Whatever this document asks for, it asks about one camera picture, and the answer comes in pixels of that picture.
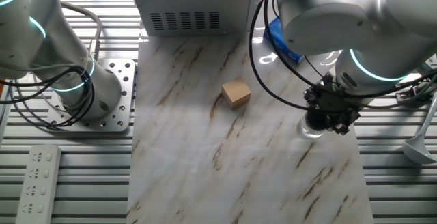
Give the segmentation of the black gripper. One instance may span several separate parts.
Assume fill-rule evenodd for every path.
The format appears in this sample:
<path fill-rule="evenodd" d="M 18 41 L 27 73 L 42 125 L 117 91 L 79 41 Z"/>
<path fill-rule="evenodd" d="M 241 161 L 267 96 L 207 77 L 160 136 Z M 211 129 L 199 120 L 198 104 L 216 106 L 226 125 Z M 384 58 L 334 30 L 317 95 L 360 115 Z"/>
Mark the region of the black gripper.
<path fill-rule="evenodd" d="M 336 87 L 334 76 L 328 73 L 316 83 L 316 87 L 305 90 L 303 98 L 311 115 L 329 115 L 328 131 L 345 135 L 349 126 L 361 116 L 360 107 L 342 98 L 341 93 L 335 91 Z"/>

